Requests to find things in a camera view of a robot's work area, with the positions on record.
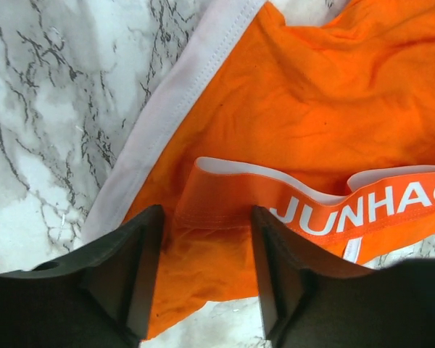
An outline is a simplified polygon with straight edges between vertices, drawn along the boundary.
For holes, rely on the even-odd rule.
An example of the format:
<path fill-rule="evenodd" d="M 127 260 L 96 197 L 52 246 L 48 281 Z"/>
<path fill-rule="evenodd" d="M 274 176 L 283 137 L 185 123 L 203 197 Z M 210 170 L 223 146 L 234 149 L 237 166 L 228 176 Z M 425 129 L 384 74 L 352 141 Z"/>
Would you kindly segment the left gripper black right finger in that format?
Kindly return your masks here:
<path fill-rule="evenodd" d="M 371 270 L 295 234 L 264 207 L 252 209 L 251 232 L 274 347 L 435 347 L 435 259 Z"/>

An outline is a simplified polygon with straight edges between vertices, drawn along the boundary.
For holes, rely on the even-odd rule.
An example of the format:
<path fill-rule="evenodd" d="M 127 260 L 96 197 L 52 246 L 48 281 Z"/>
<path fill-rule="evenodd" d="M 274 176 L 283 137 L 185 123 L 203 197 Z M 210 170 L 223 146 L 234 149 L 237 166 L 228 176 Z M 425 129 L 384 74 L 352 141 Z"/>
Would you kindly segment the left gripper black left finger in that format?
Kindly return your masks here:
<path fill-rule="evenodd" d="M 149 331 L 164 221 L 153 205 L 71 253 L 0 273 L 0 347 L 137 347 Z"/>

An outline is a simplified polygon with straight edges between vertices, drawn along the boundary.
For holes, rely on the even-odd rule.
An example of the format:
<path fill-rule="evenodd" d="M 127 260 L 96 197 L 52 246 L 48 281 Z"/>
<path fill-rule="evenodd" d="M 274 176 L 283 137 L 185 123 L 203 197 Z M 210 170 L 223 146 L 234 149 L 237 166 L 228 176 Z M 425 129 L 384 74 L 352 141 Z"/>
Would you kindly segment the bright orange underwear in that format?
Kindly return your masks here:
<path fill-rule="evenodd" d="M 351 1 L 320 27 L 269 1 L 212 2 L 83 236 L 153 204 L 166 223 L 149 338 L 256 295 L 254 205 L 360 265 L 435 242 L 435 1 Z"/>

